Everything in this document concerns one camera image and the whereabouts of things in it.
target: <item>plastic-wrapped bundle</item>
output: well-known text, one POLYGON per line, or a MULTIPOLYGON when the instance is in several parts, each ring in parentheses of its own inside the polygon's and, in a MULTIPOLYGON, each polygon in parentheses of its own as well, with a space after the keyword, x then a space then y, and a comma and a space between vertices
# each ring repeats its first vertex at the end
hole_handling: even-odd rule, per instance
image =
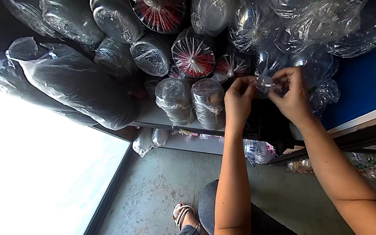
POLYGON ((230 41, 240 52, 254 54, 260 46, 274 44, 281 29, 281 19, 265 1, 241 0, 229 26, 230 41))
POLYGON ((220 83, 227 79, 234 80, 250 73, 250 61, 240 54, 225 54, 216 62, 213 78, 220 83))
POLYGON ((122 43, 132 43, 144 34, 144 25, 126 0, 91 0, 95 22, 108 36, 122 43))
POLYGON ((340 92, 337 83, 331 79, 337 68, 324 46, 310 46, 292 54, 289 63, 290 66, 301 66, 315 115, 321 116, 327 104, 338 101, 340 92))
POLYGON ((96 45, 104 39, 86 1, 40 0, 40 8, 44 21, 69 39, 86 45, 96 45))
POLYGON ((198 34, 217 36, 232 20, 235 0, 193 0, 191 23, 198 34))
POLYGON ((311 3, 318 0, 267 0, 274 12, 282 18, 294 19, 311 3))
POLYGON ((152 134, 152 147, 164 147, 168 138, 168 130, 154 129, 152 134))
POLYGON ((130 52, 136 65, 145 73, 163 77, 172 63, 172 42, 166 35, 150 32, 135 43, 130 52))
POLYGON ((328 42, 328 51, 343 58, 353 58, 376 47, 376 1, 370 0, 361 10, 361 27, 339 40, 328 42))
POLYGON ((273 146, 267 142, 243 139, 244 157, 249 160, 252 166, 266 164, 276 157, 267 149, 273 146))
POLYGON ((133 11, 149 29, 176 34, 188 10, 186 0, 130 0, 133 11))
POLYGON ((39 35, 52 38, 62 37, 43 20, 39 0, 3 0, 3 3, 13 16, 39 35))
POLYGON ((130 53, 130 45, 110 37, 106 37, 95 51, 94 62, 116 77, 127 78, 139 70, 130 53))
POLYGON ((192 86, 192 104, 198 121, 205 129, 216 131, 226 125, 224 94, 216 79, 204 78, 192 86))
POLYGON ((0 91, 52 110, 79 124, 85 126, 98 124, 89 116, 50 98, 35 88, 27 81, 18 62, 8 59, 4 52, 0 52, 0 91))
POLYGON ((133 141, 133 150, 144 157, 152 149, 152 128, 140 127, 138 135, 133 141))
POLYGON ((208 76, 215 64, 213 44, 210 36, 199 35, 191 27, 182 31, 172 46, 173 61, 180 74, 191 78, 208 76))
POLYGON ((6 52, 34 87, 108 129, 121 129, 136 119, 138 104, 92 61, 67 45, 42 45, 47 49, 32 37, 20 38, 6 52))
POLYGON ((293 19, 287 32, 290 41, 304 44, 340 39, 359 29, 360 11, 367 0, 321 0, 308 5, 293 19))
POLYGON ((194 120, 190 88, 183 80, 165 78, 156 86, 155 94, 156 104, 174 126, 188 125, 194 120))

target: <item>clear plastic bag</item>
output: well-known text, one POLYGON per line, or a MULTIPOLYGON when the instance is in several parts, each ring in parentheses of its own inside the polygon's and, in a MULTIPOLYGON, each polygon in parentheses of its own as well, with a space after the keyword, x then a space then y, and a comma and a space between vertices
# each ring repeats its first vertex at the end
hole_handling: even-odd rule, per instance
POLYGON ((224 95, 222 86, 213 78, 201 79, 192 86, 192 104, 205 129, 217 131, 226 125, 224 95))
POLYGON ((152 147, 164 147, 169 138, 169 131, 154 129, 152 134, 152 147))
POLYGON ((105 34, 92 16, 87 1, 40 0, 43 19, 63 36, 86 45, 97 45, 105 34))
POLYGON ((230 79, 244 77, 250 73, 250 61, 240 54, 225 54, 216 62, 213 78, 223 83, 230 79))
POLYGON ((172 63, 171 45, 172 41, 167 35, 150 32, 132 43, 130 52, 143 72, 163 77, 168 74, 172 63))
POLYGON ((120 78, 134 76, 139 71, 130 53, 130 45, 106 37, 95 51, 94 63, 105 72, 120 78))
POLYGON ((264 0, 241 0, 229 26, 230 41, 240 52, 255 54, 272 45, 282 29, 281 19, 264 0))
POLYGON ((0 52, 0 91, 54 111, 81 125, 98 124, 89 116, 50 98, 35 88, 27 81, 18 62, 8 59, 4 52, 0 52))
POLYGON ((129 44, 143 36, 144 25, 128 1, 91 0, 90 5, 95 22, 113 39, 129 44))
POLYGON ((173 126, 191 124, 195 118, 189 86, 181 79, 165 78, 155 90, 156 104, 162 108, 173 126))
POLYGON ((144 157, 152 149, 152 128, 140 127, 138 135, 133 141, 133 150, 140 157, 144 157))
POLYGON ((149 29, 176 34, 188 13, 186 0, 130 0, 133 11, 149 29))
POLYGON ((309 90, 312 112, 321 116, 327 104, 337 102, 340 91, 332 76, 337 71, 331 54, 322 45, 309 46, 291 54, 290 66, 301 66, 304 83, 309 90))
POLYGON ((318 0, 267 0, 268 5, 282 18, 294 19, 311 3, 318 0))
POLYGON ((62 37, 43 20, 39 0, 3 0, 3 3, 13 16, 39 35, 58 39, 62 37))
POLYGON ((219 35, 233 18, 236 0, 192 0, 191 23, 198 34, 219 35))
POLYGON ((273 146, 267 142, 243 139, 244 157, 249 160, 252 166, 267 164, 276 157, 274 153, 267 150, 270 147, 273 149, 273 146))
POLYGON ((92 61, 67 45, 42 46, 32 37, 20 38, 6 52, 34 87, 108 129, 121 129, 136 119, 138 104, 92 61))
POLYGON ((376 1, 368 1, 360 15, 361 27, 339 40, 328 42, 328 52, 343 58, 353 58, 376 47, 376 1))
POLYGON ((290 41, 307 45, 337 40, 359 29, 367 0, 321 0, 308 5, 287 26, 290 41))
POLYGON ((208 76, 215 64, 213 44, 210 36, 199 35, 191 27, 182 31, 172 46, 173 61, 179 73, 190 78, 208 76))

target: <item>red and white bundle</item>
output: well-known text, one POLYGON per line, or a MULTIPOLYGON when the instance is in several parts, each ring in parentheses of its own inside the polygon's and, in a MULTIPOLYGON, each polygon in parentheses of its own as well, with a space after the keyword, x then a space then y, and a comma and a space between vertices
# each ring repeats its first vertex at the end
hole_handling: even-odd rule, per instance
POLYGON ((192 28, 181 32, 172 46, 172 57, 180 74, 190 78, 208 76, 215 65, 211 38, 196 34, 192 28))
POLYGON ((130 0, 133 10, 149 29, 162 33, 177 33, 187 12, 186 0, 130 0))

